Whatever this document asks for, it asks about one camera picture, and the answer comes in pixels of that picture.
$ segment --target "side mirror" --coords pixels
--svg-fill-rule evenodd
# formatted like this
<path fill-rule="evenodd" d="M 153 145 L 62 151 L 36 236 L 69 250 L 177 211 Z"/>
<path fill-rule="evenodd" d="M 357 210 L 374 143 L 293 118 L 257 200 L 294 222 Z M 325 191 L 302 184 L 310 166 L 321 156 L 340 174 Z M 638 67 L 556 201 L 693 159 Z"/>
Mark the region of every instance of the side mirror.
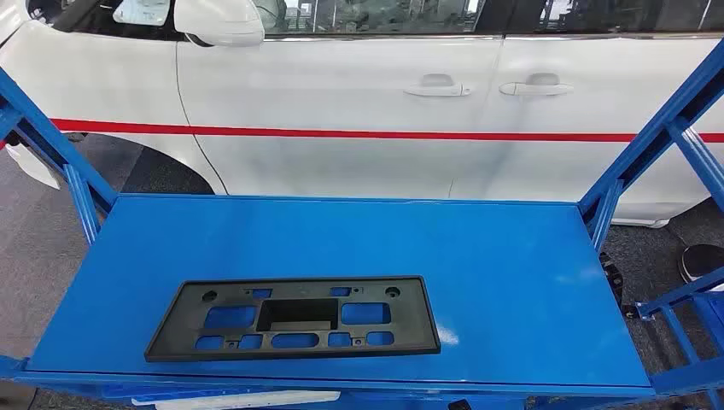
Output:
<path fill-rule="evenodd" d="M 252 0 L 176 0 L 173 22 L 177 31 L 210 45 L 245 47 L 264 40 Z"/>

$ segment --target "white car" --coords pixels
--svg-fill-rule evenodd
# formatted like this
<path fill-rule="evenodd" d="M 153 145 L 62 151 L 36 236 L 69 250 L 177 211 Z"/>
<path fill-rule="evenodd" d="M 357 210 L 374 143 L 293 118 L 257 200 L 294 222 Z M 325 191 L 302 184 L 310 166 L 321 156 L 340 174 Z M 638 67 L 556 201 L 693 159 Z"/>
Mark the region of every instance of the white car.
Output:
<path fill-rule="evenodd" d="M 3 1 L 0 66 L 62 131 L 218 194 L 576 201 L 724 29 L 722 0 Z M 697 129 L 724 160 L 724 105 Z M 616 220 L 707 195 L 671 149 Z"/>

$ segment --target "red stripe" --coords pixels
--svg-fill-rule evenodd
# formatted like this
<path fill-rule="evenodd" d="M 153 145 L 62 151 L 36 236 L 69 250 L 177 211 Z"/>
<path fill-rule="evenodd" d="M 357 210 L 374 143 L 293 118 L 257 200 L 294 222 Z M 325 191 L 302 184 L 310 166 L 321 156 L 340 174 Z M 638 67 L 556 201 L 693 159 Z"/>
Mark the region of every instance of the red stripe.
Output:
<path fill-rule="evenodd" d="M 130 134 L 199 134 L 251 137 L 307 137 L 307 138 L 385 138 L 385 139 L 467 139 L 477 141 L 567 141 L 589 143 L 627 143 L 634 134 L 627 133 L 573 133 L 573 132 L 402 132 L 402 131 L 341 131 L 341 130 L 289 130 L 277 128 L 243 128 L 235 126 L 166 126 L 160 124 L 133 124 L 124 122 L 53 119 L 62 131 L 122 132 Z M 703 133 L 708 143 L 724 143 L 724 132 Z"/>

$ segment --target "blue tabletop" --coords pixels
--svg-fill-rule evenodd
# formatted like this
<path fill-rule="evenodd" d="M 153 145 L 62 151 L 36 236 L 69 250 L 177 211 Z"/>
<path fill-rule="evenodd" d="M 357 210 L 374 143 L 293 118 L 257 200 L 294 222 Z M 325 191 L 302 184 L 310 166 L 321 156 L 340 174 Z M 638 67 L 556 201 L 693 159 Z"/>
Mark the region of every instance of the blue tabletop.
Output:
<path fill-rule="evenodd" d="M 147 363 L 190 279 L 422 275 L 439 354 Z M 573 204 L 119 198 L 28 370 L 650 386 Z"/>

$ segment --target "blue metal cart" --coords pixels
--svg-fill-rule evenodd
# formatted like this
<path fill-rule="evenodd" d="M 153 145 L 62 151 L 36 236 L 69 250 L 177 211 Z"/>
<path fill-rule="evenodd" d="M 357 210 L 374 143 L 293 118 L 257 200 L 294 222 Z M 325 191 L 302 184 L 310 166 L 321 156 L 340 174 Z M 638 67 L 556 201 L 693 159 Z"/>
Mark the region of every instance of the blue metal cart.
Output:
<path fill-rule="evenodd" d="M 721 42 L 579 202 L 148 195 L 115 192 L 0 72 L 0 135 L 15 130 L 65 177 L 91 244 L 34 356 L 0 356 L 0 376 L 136 402 L 339 392 L 283 407 L 310 410 L 608 408 L 702 391 L 724 408 L 724 356 L 700 360 L 673 310 L 692 303 L 722 353 L 721 296 L 707 290 L 724 268 L 636 305 L 689 361 L 647 374 L 598 260 L 619 196 L 671 144 L 724 207 L 724 168 L 691 129 L 723 91 Z M 186 280 L 387 275 L 424 278 L 439 354 L 144 359 Z"/>

